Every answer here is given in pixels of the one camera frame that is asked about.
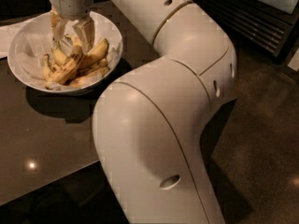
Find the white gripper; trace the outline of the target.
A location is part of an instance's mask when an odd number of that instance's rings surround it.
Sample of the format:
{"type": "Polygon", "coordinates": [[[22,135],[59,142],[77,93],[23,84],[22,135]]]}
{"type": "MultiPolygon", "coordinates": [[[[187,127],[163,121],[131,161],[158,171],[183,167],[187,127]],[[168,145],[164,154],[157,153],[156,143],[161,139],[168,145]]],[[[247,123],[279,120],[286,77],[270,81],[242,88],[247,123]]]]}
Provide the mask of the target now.
{"type": "Polygon", "coordinates": [[[60,41],[63,38],[68,20],[79,20],[73,25],[73,29],[82,43],[83,52],[88,53],[93,48],[95,38],[94,21],[88,16],[93,0],[50,0],[50,3],[53,40],[60,41]]]}

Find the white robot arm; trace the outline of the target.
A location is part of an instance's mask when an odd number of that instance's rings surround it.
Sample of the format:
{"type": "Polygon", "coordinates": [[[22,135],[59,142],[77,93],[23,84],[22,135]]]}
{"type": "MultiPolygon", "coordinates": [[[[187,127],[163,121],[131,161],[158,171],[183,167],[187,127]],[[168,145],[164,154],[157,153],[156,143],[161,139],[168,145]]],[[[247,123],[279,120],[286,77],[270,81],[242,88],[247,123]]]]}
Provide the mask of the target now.
{"type": "Polygon", "coordinates": [[[225,224],[200,138],[237,75],[228,35],[192,0],[111,0],[158,59],[113,81],[95,148],[130,224],[225,224]]]}

